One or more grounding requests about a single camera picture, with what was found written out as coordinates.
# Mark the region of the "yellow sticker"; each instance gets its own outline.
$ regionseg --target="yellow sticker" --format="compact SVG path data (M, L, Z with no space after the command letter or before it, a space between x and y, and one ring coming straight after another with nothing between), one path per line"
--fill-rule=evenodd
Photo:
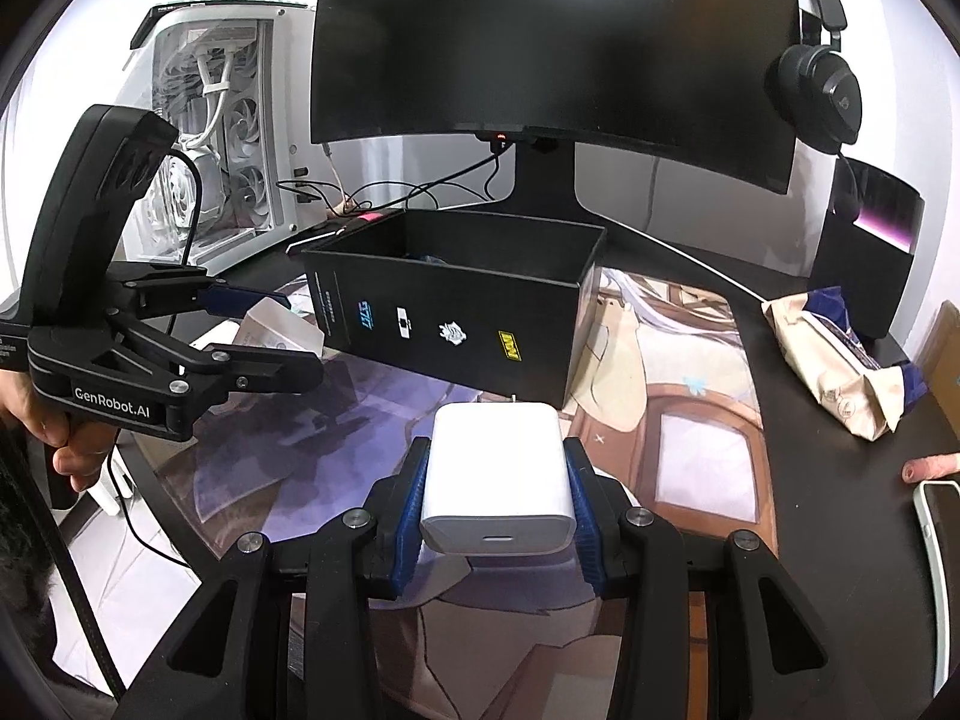
M507 359L522 362L520 360L520 347L517 346L517 339L514 338L514 334L505 333L503 330L500 330L499 333L500 342L503 344L503 353L507 355Z

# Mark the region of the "black monitor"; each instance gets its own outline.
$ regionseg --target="black monitor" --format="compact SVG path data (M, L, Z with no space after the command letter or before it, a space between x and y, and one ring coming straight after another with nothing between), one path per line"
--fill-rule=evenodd
M318 0L312 140L554 138L785 193L769 79L799 34L797 0Z

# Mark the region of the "monitor stand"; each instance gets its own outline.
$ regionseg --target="monitor stand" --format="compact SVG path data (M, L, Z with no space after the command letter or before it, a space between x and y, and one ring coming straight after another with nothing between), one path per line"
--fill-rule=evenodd
M609 220L584 208L574 189L576 143L541 138L534 143L517 143L514 190L504 200L469 210L525 217L579 221L606 227Z

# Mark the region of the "desk mat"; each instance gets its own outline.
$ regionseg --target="desk mat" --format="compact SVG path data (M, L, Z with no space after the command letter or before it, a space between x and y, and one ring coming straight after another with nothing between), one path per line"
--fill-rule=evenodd
M283 290L313 320L304 281ZM689 531L757 531L776 552L770 471L746 355L723 298L604 269L597 323L560 411L648 508ZM328 351L310 394L235 394L165 461L160 479L222 554L243 532L310 533L394 472L440 406L505 400ZM431 720L606 717L625 604L601 602L571 547L536 559L426 547L395 603L371 605L381 685ZM690 595L689 718L707 714L707 623ZM294 618L302 620L302 605Z

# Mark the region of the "tile floor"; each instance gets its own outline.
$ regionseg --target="tile floor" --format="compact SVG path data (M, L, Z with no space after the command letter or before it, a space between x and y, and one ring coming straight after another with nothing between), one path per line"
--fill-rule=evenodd
M131 507L131 520L150 546L179 557L140 498ZM140 546L123 514L111 517L98 511L71 543L70 552L110 654L129 685L200 583L192 571ZM58 574L50 598L58 634L54 660L68 674L107 692Z

